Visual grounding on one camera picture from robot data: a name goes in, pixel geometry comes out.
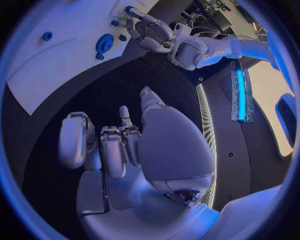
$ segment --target blue led strip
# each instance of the blue led strip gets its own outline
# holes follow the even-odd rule
[[[245,79],[243,71],[238,68],[236,70],[237,82],[238,82],[238,93],[239,93],[239,109],[238,109],[238,120],[245,121],[246,119],[246,89]]]

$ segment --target blue light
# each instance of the blue light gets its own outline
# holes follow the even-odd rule
[[[236,71],[237,82],[238,82],[238,92],[239,92],[239,110],[238,110],[238,120],[246,119],[246,90],[245,90],[245,80],[241,69]]]

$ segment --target white robotic arm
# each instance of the white robotic arm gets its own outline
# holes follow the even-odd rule
[[[262,59],[277,68],[269,45],[258,40],[241,40],[234,36],[214,39],[191,36],[192,29],[177,23],[174,31],[164,22],[127,7],[127,30],[137,44],[148,51],[166,53],[170,62],[193,71],[217,63],[223,57],[240,59],[242,56]],[[138,18],[135,26],[133,18]]]

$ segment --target screw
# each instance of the screw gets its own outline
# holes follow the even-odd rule
[[[127,37],[125,35],[121,34],[119,36],[119,40],[121,40],[122,42],[126,42],[127,41]]]
[[[42,38],[47,42],[53,37],[53,33],[51,31],[46,31],[43,35]]]
[[[98,53],[96,54],[96,59],[102,61],[102,60],[104,59],[104,56],[103,56],[101,53],[98,52]]]
[[[118,21],[116,21],[116,20],[112,20],[110,24],[113,25],[113,26],[115,26],[115,27],[120,26],[120,23]]]

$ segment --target white curved surface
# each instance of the white curved surface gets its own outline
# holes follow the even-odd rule
[[[32,115],[51,93],[76,75],[120,57],[130,35],[125,27],[112,26],[111,21],[124,25],[126,6],[147,13],[157,1],[53,1],[48,13],[20,40],[20,49],[8,70],[7,84],[16,100]],[[44,41],[42,36],[47,31],[51,31],[53,37]],[[114,44],[100,61],[95,58],[96,43],[104,34],[112,34]],[[127,41],[120,41],[120,34],[125,35]]]

